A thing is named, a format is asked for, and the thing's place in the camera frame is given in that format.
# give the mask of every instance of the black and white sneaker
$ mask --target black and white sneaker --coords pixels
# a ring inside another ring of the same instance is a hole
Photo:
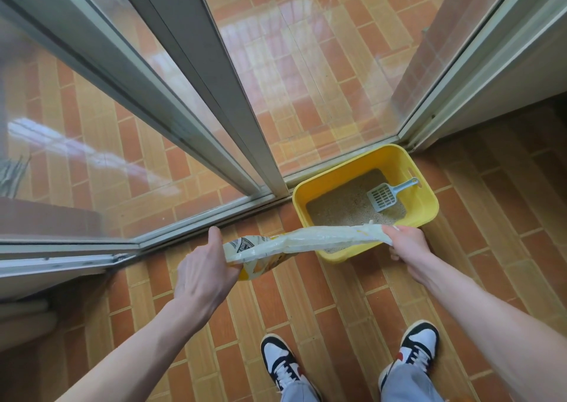
[[[438,344],[439,331],[433,323],[419,320],[408,327],[401,339],[401,347],[396,359],[386,366],[378,378],[380,391],[384,388],[390,372],[405,363],[415,365],[427,374],[435,359]]]
[[[313,390],[319,401],[322,400],[321,394],[317,388],[311,384],[303,374],[291,349],[278,335],[267,334],[264,336],[260,344],[260,351],[262,351],[266,370],[268,370],[270,377],[272,377],[280,393],[282,393],[288,385],[300,381],[307,384]]]

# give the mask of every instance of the person's right arm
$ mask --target person's right arm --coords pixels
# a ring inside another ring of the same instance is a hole
[[[398,227],[383,226],[392,258],[403,260],[460,324],[516,400],[567,400],[567,339],[436,257],[421,230]]]

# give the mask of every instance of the light blue litter scoop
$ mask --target light blue litter scoop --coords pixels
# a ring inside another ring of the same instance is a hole
[[[390,206],[396,204],[397,194],[400,193],[400,191],[405,190],[408,187],[411,187],[419,182],[420,181],[417,178],[413,177],[406,182],[394,187],[388,183],[382,183],[379,186],[373,188],[371,191],[366,192],[366,196],[368,196],[368,199],[370,199],[370,203],[372,203],[374,211],[379,213],[380,211],[383,211],[386,208],[389,208]]]

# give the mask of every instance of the yellow plastic bin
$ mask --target yellow plastic bin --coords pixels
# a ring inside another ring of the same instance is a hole
[[[417,187],[398,194],[398,200],[405,206],[406,215],[396,224],[419,227],[435,218],[439,203],[416,164],[402,147],[386,144],[300,183],[293,192],[293,205],[303,227],[314,225],[307,212],[307,203],[372,169],[381,170],[391,185],[401,184],[411,177],[417,177],[420,181]],[[335,253],[319,250],[317,254],[328,262],[338,263],[378,244],[380,243],[361,244]]]

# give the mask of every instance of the forearm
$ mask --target forearm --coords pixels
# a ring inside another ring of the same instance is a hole
[[[168,302],[148,325],[106,356],[59,401],[146,400],[175,356],[206,323],[207,314],[198,308],[197,300]]]
[[[507,385],[525,400],[564,400],[567,340],[482,290],[441,260],[428,260],[425,285]]]

